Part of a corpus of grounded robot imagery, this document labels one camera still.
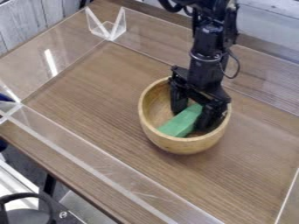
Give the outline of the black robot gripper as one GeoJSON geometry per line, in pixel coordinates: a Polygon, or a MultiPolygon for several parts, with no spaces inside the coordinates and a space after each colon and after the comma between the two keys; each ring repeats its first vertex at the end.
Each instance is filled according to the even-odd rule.
{"type": "Polygon", "coordinates": [[[173,76],[169,79],[171,110],[178,115],[187,108],[190,99],[205,105],[195,122],[195,129],[201,132],[215,130],[226,118],[231,103],[222,86],[227,62],[227,57],[219,54],[207,57],[191,52],[190,67],[173,66],[173,76]]]}

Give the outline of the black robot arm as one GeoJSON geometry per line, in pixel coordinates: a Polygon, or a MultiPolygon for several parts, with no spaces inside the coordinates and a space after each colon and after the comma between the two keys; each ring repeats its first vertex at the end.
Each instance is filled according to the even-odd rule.
{"type": "Polygon", "coordinates": [[[194,43],[187,68],[173,67],[169,79],[171,86],[171,110],[183,112],[189,101],[202,105],[194,128],[198,131],[215,129],[229,112],[231,97],[222,81],[227,77],[229,61],[237,56],[231,47],[237,44],[238,0],[158,0],[163,8],[191,16],[194,43]]]}

